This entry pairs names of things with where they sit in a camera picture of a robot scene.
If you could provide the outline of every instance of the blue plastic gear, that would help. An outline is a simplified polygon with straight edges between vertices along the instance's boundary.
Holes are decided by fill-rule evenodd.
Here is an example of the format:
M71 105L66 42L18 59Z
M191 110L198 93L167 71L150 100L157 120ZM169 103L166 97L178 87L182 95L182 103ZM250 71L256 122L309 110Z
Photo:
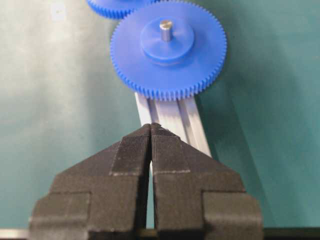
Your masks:
M109 19L123 19L134 10L142 8L156 0L86 0L99 15Z
M161 39L159 24L173 22L173 39ZM173 101L207 88L220 73L227 53L217 18L190 2L161 1L140 8L113 32L110 56L116 73L147 98Z

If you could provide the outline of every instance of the blue gear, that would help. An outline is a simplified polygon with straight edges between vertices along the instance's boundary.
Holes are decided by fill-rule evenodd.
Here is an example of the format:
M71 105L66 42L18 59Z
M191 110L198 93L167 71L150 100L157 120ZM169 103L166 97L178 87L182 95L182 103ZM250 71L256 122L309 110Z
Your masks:
M156 0L86 0L99 15L109 19L123 19L136 9Z
M172 20L173 39L159 24ZM147 98L173 101L203 91L220 73L227 38L219 21L190 2L162 1L140 8L113 32L110 56L122 81Z

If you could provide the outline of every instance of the metal shaft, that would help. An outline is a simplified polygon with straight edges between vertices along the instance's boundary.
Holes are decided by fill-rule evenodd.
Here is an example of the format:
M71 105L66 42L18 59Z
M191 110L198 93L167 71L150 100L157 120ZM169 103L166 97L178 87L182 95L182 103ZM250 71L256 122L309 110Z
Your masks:
M160 22L161 38L165 42L170 42L173 38L172 34L173 22L170 20L163 20Z

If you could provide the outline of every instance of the green surface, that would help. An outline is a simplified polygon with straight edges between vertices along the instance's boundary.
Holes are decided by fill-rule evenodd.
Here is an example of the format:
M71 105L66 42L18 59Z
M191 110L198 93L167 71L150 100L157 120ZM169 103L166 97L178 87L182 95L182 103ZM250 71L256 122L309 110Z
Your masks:
M54 2L1 1L0 228L26 228L55 174L140 127L109 57L117 22L84 0L54 21Z
M320 226L320 1L199 0L228 38L197 96L212 155L260 200L266 227Z
M55 2L1 2L0 228L27 227L55 174L140 126L109 58L117 22L84 0L60 0L55 20ZM212 155L240 172L266 227L319 227L320 1L196 2L228 37L220 77L196 97Z

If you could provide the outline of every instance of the gear teeth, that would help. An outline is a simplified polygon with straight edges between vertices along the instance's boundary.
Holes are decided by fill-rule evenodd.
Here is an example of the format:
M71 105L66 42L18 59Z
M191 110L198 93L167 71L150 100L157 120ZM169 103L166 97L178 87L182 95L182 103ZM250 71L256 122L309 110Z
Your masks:
M110 57L111 57L111 61L112 61L112 64L115 68L117 75L121 78L123 83L126 84L129 88L131 88L135 92L138 92L141 95L144 95L148 99L155 99L155 100L159 100L159 101L175 101L175 100L181 100L181 99L193 97L194 95L203 92L207 87L209 87L216 80L217 76L220 74L220 72L223 68L223 65L224 65L224 62L226 59L228 42L227 42L227 36L226 36L225 30L224 30L223 26L221 25L221 23L219 22L219 20L210 11L203 8L202 6L199 6L196 3L187 2L187 1L183 1L183 0L153 0L149 3L147 3L146 7L148 7L150 5L165 4L165 3L188 4L188 5L195 6L197 8L202 9L206 14L210 15L210 17L213 18L213 20L215 22L217 22L218 27L219 27L219 29L222 30L222 35L224 37L222 56L221 56L220 61L218 62L218 66L216 66L206 77L204 77L204 79L201 79L201 80L199 80L199 82L195 83L194 85L186 87L184 89L178 89L178 90L177 89L173 89L173 90L148 89L148 88L144 88L140 85L137 85L136 83L133 83L119 69L119 67L115 61L115 58L114 58L113 45L114 45L114 40L115 40L115 34L117 33L119 27L121 26L121 24L123 23L123 21L126 18L129 18L130 16L132 16L131 13L134 10L130 10L128 12L114 12L113 11L113 13L116 13L117 15L114 15L111 18L114 18L114 19L115 18L118 18L118 19L124 18L124 20L120 21L120 23L115 27L114 32L112 34L111 41L110 41ZM108 11L106 14L104 14L102 16L110 18L109 17L110 15L111 15L110 11Z
M125 10L115 10L115 9L107 9L105 7L101 7L98 4L96 4L96 2L94 0L86 0L86 2L88 3L88 5L91 7L91 9L93 11L95 11L98 15L108 18L108 19L123 19L125 18L127 15L133 13L136 9L132 8L132 9L125 9Z

